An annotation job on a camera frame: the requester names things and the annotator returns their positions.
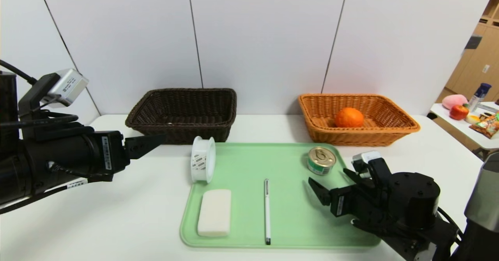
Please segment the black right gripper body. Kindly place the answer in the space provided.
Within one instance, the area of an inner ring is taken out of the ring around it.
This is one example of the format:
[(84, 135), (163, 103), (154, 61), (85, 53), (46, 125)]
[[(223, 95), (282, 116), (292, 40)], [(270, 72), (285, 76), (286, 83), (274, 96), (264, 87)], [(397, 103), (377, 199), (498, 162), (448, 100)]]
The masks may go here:
[(353, 215), (354, 227), (387, 227), (387, 193), (379, 179), (360, 178), (354, 185), (329, 191), (330, 211), (336, 217)]

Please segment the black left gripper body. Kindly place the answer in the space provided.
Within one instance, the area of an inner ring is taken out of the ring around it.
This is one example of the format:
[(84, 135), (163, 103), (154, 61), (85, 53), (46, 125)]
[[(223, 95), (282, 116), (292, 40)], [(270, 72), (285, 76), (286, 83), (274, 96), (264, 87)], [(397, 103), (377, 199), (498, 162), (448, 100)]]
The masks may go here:
[(112, 181), (130, 164), (119, 131), (34, 131), (23, 140), (23, 191), (39, 195), (75, 179)]

